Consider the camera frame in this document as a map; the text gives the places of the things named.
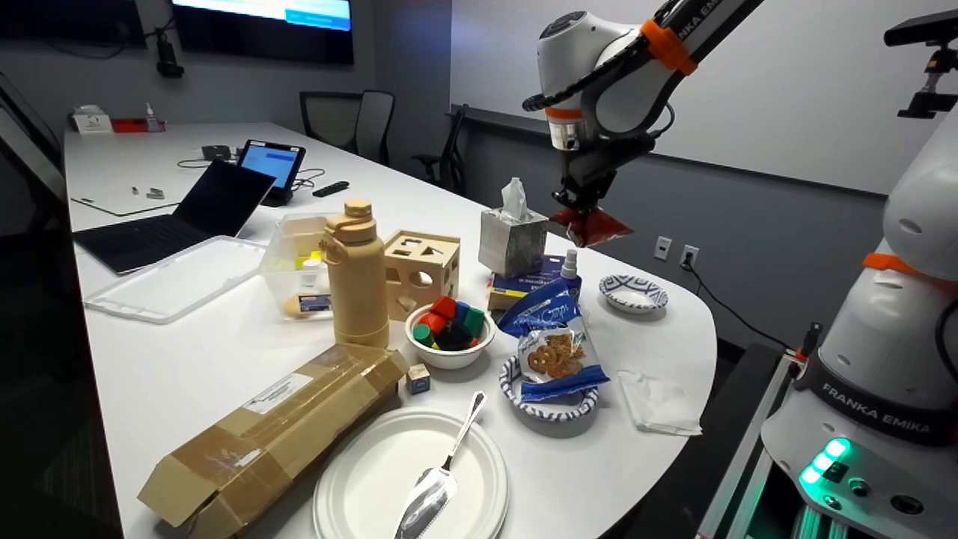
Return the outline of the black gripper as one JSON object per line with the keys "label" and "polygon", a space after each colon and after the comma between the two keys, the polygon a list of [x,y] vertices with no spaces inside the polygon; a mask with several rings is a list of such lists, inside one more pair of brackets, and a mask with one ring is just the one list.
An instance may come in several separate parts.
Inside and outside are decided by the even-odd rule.
{"label": "black gripper", "polygon": [[595,142],[564,160],[564,176],[555,197],[576,211],[595,211],[616,170],[650,150],[650,139]]}

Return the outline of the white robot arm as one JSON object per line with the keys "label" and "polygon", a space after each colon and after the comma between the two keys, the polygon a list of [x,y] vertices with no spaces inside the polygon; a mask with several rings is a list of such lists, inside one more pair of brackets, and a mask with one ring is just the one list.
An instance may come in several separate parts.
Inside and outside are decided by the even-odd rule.
{"label": "white robot arm", "polygon": [[[558,223],[582,247],[625,229],[602,211],[616,167],[650,153],[670,93],[761,0],[667,0],[640,24],[567,12],[535,39],[538,90],[564,170]],[[932,49],[902,108],[935,126],[882,200],[833,323],[797,350],[761,447],[805,507],[873,539],[958,539],[958,111],[936,90],[956,70],[956,18],[882,33]]]}

